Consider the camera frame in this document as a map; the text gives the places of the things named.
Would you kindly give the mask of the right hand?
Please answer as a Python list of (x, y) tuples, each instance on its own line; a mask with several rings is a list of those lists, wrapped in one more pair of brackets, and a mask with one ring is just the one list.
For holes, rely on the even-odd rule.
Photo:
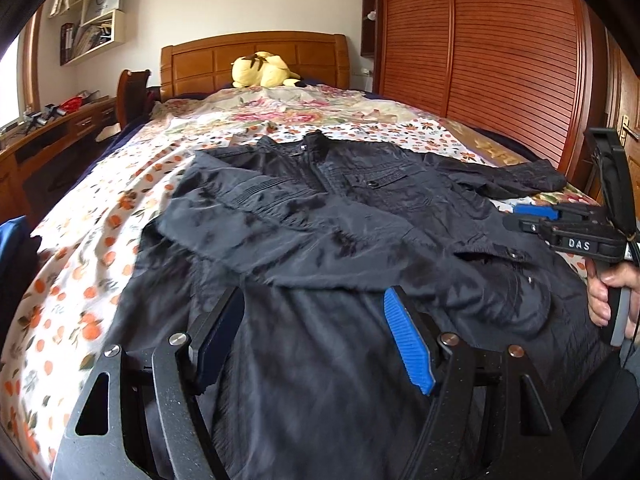
[(608, 293), (614, 287), (628, 287), (631, 290), (630, 307), (626, 323), (625, 337), (634, 336), (634, 328), (639, 317), (639, 269), (632, 264), (620, 263), (612, 268), (598, 271), (593, 261), (587, 260), (588, 315), (599, 327), (608, 325), (612, 318), (608, 305)]

